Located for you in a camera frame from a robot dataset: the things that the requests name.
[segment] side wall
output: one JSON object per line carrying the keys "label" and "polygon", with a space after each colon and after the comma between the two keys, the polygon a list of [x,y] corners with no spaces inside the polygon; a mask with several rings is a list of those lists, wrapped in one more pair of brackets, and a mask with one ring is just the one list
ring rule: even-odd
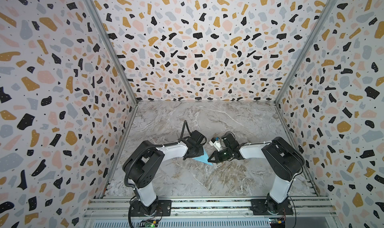
{"label": "side wall", "polygon": [[338,0],[278,104],[345,227],[384,223],[382,2]]}
{"label": "side wall", "polygon": [[82,0],[0,18],[0,226],[79,227],[133,107]]}
{"label": "side wall", "polygon": [[94,0],[139,100],[274,100],[327,0]]}

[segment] slotted light blue panel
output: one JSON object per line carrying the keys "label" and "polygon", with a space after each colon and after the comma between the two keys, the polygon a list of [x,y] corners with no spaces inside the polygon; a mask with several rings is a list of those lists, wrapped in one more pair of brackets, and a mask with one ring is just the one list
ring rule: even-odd
{"label": "slotted light blue panel", "polygon": [[[132,219],[133,227],[139,227],[139,221]],[[128,220],[96,220],[93,228],[129,227]],[[270,228],[268,218],[213,218],[213,219],[164,219],[158,227],[236,227],[236,228]]]}

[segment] terrazzo wall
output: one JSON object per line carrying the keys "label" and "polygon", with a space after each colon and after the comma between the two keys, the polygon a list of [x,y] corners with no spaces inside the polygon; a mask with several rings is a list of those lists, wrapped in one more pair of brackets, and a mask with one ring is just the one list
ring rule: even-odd
{"label": "terrazzo wall", "polygon": [[383,1],[338,0],[278,105],[348,228],[384,227]]}
{"label": "terrazzo wall", "polygon": [[274,100],[327,0],[93,0],[138,100]]}
{"label": "terrazzo wall", "polygon": [[0,226],[80,227],[132,110],[82,0],[0,0]]}

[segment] gray marble floor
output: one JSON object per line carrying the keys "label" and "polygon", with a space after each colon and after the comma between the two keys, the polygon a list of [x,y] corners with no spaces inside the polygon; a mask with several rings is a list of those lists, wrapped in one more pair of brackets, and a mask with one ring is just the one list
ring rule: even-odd
{"label": "gray marble floor", "polygon": [[[177,140],[183,121],[208,140],[232,131],[239,143],[287,139],[275,107],[253,102],[140,102],[106,196],[133,196],[125,187],[122,165],[143,140],[168,143]],[[204,145],[208,155],[215,150]],[[153,185],[158,196],[266,196],[275,174],[266,159],[232,160],[208,165],[194,159],[163,162]],[[303,175],[297,176],[290,195],[313,196]]]}

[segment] blue paper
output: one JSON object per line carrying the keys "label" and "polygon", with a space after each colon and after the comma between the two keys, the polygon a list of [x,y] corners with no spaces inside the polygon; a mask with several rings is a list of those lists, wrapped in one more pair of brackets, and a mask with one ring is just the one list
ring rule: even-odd
{"label": "blue paper", "polygon": [[203,162],[205,164],[210,164],[210,165],[213,165],[212,163],[208,162],[208,154],[207,152],[205,151],[204,149],[204,154],[202,156],[199,156],[199,157],[195,157],[193,159],[197,160],[197,161],[200,161],[200,162]]}

